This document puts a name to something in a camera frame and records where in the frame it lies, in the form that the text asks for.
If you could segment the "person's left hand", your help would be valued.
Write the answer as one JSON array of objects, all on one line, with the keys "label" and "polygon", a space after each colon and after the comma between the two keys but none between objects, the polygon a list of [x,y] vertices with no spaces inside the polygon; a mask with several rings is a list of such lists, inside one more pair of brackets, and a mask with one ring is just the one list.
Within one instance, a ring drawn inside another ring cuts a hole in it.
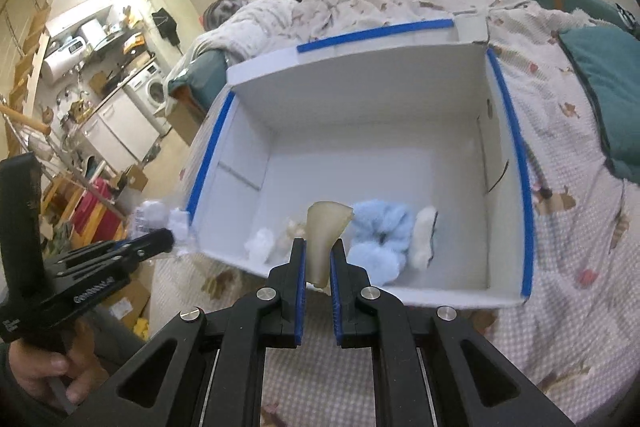
[{"label": "person's left hand", "polygon": [[94,336],[82,320],[75,324],[72,347],[66,355],[49,352],[26,343],[24,339],[9,344],[9,368],[17,384],[32,398],[62,409],[64,403],[53,393],[51,378],[68,378],[65,400],[78,405],[108,380],[108,373],[94,353]]}]

